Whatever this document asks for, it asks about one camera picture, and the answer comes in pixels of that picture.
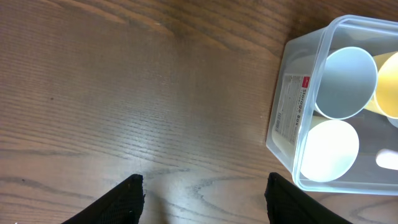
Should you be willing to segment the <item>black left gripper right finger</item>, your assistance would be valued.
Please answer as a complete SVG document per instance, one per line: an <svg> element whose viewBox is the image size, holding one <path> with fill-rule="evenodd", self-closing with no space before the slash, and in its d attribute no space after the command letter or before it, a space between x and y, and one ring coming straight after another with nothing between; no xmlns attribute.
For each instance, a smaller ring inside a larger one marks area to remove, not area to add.
<svg viewBox="0 0 398 224"><path fill-rule="evenodd" d="M270 224L351 224L276 172L264 193Z"/></svg>

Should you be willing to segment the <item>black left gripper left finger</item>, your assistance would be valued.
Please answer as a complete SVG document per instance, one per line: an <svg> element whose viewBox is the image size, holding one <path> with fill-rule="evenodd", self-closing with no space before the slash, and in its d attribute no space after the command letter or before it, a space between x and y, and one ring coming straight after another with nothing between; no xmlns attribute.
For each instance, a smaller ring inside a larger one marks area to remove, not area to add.
<svg viewBox="0 0 398 224"><path fill-rule="evenodd" d="M138 223L145 199L142 184L142 175L130 175L63 224Z"/></svg>

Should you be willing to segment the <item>white plastic cup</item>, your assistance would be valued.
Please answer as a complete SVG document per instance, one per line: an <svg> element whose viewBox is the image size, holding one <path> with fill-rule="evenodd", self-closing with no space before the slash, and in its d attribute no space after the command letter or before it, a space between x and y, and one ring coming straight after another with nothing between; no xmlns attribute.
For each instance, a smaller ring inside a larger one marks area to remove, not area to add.
<svg viewBox="0 0 398 224"><path fill-rule="evenodd" d="M351 168L358 152L359 136L352 125L313 116L300 171L309 180L330 182Z"/></svg>

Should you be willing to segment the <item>grey plastic cup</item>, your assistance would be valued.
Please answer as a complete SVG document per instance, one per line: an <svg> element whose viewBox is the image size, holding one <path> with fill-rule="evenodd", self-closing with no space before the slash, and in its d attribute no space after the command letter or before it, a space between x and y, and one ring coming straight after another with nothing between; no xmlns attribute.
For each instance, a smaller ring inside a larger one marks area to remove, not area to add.
<svg viewBox="0 0 398 224"><path fill-rule="evenodd" d="M315 111L328 119L348 119L370 102L377 80L376 63L366 50L334 50L326 58Z"/></svg>

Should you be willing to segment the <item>yellow plastic cup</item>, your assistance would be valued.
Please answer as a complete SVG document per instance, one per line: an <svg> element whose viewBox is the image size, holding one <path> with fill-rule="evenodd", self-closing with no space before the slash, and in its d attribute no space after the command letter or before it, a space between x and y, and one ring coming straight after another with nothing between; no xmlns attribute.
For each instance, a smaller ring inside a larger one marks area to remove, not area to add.
<svg viewBox="0 0 398 224"><path fill-rule="evenodd" d="M377 65L377 87L365 109L397 119L397 52L374 57Z"/></svg>

